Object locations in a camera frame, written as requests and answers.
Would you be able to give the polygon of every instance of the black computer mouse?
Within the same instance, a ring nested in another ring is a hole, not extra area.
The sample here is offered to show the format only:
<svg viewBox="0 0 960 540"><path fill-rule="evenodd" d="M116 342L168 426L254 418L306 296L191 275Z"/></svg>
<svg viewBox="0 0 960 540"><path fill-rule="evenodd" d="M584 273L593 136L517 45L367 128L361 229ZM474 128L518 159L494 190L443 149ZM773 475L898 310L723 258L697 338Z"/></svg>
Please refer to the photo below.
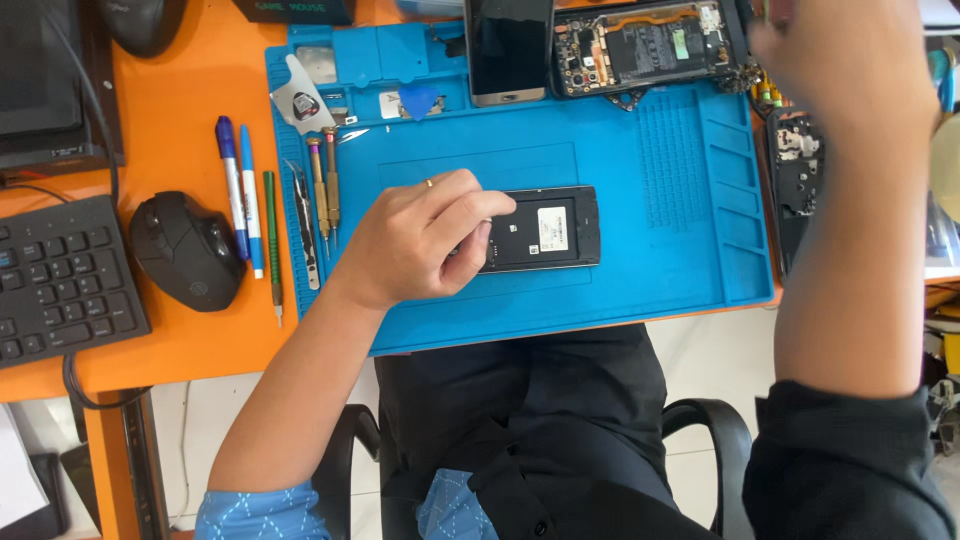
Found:
<svg viewBox="0 0 960 540"><path fill-rule="evenodd" d="M247 271L226 217L182 191L162 191L142 203L130 222L130 240L160 290L197 311L226 309Z"/></svg>
<svg viewBox="0 0 960 540"><path fill-rule="evenodd" d="M173 42L186 0L96 0L100 15L128 53L152 58Z"/></svg>

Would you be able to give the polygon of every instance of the black keyboard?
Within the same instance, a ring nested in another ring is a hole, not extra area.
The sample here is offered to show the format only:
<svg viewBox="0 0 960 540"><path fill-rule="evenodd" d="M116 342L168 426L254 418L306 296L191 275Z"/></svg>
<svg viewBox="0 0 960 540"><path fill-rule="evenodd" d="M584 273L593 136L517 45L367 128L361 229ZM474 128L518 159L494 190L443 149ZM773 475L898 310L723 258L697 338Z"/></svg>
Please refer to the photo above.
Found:
<svg viewBox="0 0 960 540"><path fill-rule="evenodd" d="M0 219L0 368L150 331L109 196Z"/></svg>

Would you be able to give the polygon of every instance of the green pen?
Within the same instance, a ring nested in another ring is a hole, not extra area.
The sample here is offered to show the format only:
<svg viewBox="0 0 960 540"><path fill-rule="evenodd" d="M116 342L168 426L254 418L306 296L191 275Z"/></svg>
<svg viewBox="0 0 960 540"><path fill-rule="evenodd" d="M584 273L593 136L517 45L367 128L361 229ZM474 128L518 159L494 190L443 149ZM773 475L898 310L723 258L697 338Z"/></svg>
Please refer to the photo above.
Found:
<svg viewBox="0 0 960 540"><path fill-rule="evenodd" d="M270 283L274 293L274 311L277 325L283 328L283 284L280 283L280 251L276 243L276 203L272 171L263 171L263 189L267 194L267 243L270 246Z"/></svg>

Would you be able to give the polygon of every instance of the chair armrest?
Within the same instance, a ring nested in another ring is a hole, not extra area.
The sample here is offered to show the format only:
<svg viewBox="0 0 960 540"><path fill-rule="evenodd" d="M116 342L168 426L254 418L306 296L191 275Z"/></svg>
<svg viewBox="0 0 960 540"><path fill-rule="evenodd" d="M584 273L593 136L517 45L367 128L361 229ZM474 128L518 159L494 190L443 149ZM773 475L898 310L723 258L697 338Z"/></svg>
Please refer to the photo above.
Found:
<svg viewBox="0 0 960 540"><path fill-rule="evenodd" d="M333 540L350 539L350 470L353 440L360 443L374 461L379 460L380 431L366 405L347 405L330 435L324 458L310 479L320 495L317 513L325 519Z"/></svg>
<svg viewBox="0 0 960 540"><path fill-rule="evenodd" d="M743 477L753 439L740 413L719 400L680 400L663 410L663 438L706 426L717 458L717 513L711 530L726 540L754 540L743 505Z"/></svg>

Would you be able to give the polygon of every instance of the hand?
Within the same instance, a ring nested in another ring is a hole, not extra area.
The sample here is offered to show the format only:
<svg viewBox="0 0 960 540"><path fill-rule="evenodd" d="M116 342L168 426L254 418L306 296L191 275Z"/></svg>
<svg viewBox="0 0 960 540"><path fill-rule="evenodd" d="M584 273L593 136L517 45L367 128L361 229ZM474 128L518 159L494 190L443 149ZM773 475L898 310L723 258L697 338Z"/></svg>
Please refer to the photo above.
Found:
<svg viewBox="0 0 960 540"><path fill-rule="evenodd" d="M928 142L939 121L916 0L798 0L786 34L757 24L751 46L832 135Z"/></svg>
<svg viewBox="0 0 960 540"><path fill-rule="evenodd" d="M499 191L484 191L467 170L385 190L353 233L326 287L386 311L405 300L464 288L487 260L490 218L516 210ZM457 255L450 253L460 246Z"/></svg>

